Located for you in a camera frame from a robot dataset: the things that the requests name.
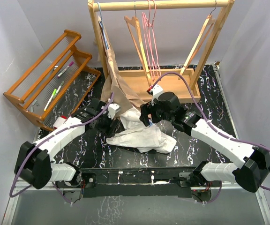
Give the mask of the white t shirt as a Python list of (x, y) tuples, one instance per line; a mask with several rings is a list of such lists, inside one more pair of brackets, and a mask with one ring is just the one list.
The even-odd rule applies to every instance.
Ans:
[(110, 145), (136, 148), (140, 153), (150, 150), (162, 154), (171, 153), (176, 145), (176, 140), (165, 133), (155, 124), (148, 123), (145, 126), (139, 119), (140, 112), (132, 108), (120, 115), (120, 121), (124, 131), (107, 138), (106, 142)]

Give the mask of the beige t shirt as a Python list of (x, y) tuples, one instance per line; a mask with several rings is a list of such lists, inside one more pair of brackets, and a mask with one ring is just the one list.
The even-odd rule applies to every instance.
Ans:
[(144, 104), (144, 101), (120, 76), (115, 53), (106, 30), (104, 30), (104, 35), (108, 46), (108, 48), (105, 49), (108, 77), (105, 79), (100, 100), (106, 102), (110, 99), (111, 93), (114, 93), (113, 102), (120, 105), (118, 115), (121, 115), (132, 108), (140, 110), (140, 106)]

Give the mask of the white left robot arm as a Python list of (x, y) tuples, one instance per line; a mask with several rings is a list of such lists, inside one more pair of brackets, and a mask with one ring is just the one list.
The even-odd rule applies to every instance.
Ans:
[(89, 130), (100, 132), (106, 137), (113, 136), (119, 123), (115, 118), (119, 110), (118, 104), (105, 103), (95, 98), (46, 137), (34, 143), (23, 143), (15, 164), (16, 178), (23, 179), (36, 189), (57, 181), (64, 181), (71, 187), (79, 186), (82, 172), (77, 166), (71, 163), (53, 164), (52, 160), (66, 145)]

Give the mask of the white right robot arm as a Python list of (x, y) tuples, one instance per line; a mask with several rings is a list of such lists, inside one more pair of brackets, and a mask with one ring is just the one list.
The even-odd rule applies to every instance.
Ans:
[(264, 147), (235, 142), (222, 130), (211, 128), (199, 112), (185, 109), (173, 92), (161, 93), (140, 106), (140, 121), (145, 125), (162, 120), (175, 129), (198, 139), (230, 159), (230, 163), (201, 162), (184, 180), (205, 186), (211, 181), (228, 181), (239, 184), (255, 193), (270, 173), (270, 154)]

